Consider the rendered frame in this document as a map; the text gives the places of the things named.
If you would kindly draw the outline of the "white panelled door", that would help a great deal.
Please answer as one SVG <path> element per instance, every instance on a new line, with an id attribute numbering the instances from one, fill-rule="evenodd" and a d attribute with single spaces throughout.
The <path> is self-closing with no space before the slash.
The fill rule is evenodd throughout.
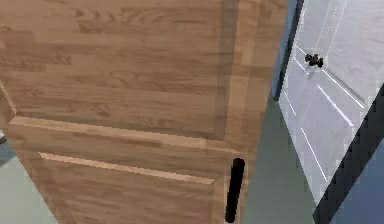
<path id="1" fill-rule="evenodd" d="M 304 0 L 279 106 L 316 202 L 383 84 L 384 0 Z"/>

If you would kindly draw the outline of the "black round door knob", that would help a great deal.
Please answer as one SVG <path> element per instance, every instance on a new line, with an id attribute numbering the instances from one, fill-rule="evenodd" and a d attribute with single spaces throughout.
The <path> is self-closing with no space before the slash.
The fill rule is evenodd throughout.
<path id="1" fill-rule="evenodd" d="M 310 65 L 310 66 L 318 66 L 321 68 L 324 64 L 323 59 L 319 57 L 318 54 L 307 54 L 305 56 L 305 61 Z"/>

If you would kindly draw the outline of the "brown wooden door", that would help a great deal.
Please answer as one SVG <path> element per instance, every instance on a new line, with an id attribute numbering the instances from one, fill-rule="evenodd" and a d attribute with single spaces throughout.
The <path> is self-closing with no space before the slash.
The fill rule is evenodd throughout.
<path id="1" fill-rule="evenodd" d="M 224 224 L 289 0 L 0 0 L 0 131 L 58 224 Z"/>

